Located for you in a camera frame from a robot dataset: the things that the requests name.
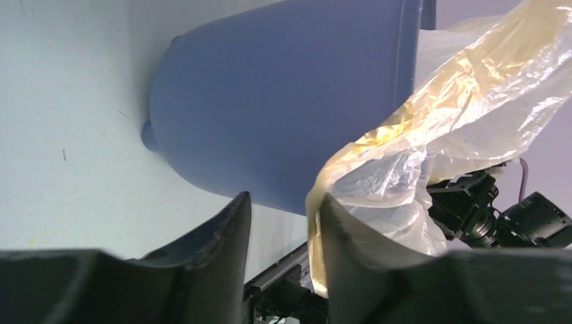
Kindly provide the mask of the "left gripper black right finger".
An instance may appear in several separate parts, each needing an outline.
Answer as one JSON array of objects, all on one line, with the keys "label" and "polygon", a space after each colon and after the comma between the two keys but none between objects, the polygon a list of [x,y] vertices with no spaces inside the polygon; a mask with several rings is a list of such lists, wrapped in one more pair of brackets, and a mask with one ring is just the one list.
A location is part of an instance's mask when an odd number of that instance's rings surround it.
[{"label": "left gripper black right finger", "polygon": [[571,251],[410,250],[320,206],[331,323],[570,323]]}]

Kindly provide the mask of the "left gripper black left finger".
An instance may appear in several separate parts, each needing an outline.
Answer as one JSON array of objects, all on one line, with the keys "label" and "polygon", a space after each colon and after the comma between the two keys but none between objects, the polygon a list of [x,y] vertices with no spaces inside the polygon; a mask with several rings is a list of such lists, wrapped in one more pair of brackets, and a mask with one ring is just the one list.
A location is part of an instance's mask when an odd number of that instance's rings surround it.
[{"label": "left gripper black left finger", "polygon": [[241,323],[250,194],[142,259],[1,253],[2,323]]}]

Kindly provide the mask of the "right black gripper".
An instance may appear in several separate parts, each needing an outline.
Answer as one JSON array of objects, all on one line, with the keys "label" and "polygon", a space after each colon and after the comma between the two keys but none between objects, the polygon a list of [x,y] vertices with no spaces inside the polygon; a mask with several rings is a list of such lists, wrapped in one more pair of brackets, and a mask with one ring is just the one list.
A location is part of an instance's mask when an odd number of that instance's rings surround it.
[{"label": "right black gripper", "polygon": [[475,171],[457,180],[427,187],[432,199],[429,215],[448,240],[493,240],[496,218],[492,201],[498,196],[495,178]]}]

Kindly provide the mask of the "translucent white yellow trash bag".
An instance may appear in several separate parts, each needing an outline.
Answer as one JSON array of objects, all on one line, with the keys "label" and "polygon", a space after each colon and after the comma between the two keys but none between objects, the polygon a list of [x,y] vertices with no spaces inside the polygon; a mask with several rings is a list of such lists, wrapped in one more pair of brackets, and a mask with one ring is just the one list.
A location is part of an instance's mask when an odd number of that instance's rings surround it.
[{"label": "translucent white yellow trash bag", "polygon": [[571,96],[571,2],[420,37],[418,87],[379,127],[322,167],[306,197],[310,275],[327,297],[320,205],[332,194],[367,228],[422,256],[447,250],[428,186],[525,152]]}]

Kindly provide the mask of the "blue plastic trash bin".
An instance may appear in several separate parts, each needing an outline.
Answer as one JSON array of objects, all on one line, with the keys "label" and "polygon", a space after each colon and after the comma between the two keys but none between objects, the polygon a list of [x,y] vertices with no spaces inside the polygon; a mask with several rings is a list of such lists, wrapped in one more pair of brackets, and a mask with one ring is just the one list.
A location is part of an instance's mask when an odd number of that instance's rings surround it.
[{"label": "blue plastic trash bin", "polygon": [[141,139],[189,183],[302,215],[325,162],[413,92],[435,1],[280,1],[175,37]]}]

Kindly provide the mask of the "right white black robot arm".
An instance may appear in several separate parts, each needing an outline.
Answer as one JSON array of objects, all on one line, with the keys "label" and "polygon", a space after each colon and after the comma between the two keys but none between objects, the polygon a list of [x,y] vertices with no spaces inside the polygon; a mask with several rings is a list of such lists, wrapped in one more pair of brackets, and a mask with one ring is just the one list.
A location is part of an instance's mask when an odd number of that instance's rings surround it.
[{"label": "right white black robot arm", "polygon": [[500,212],[495,178],[485,170],[428,187],[429,215],[448,240],[471,248],[566,248],[571,218],[539,192]]}]

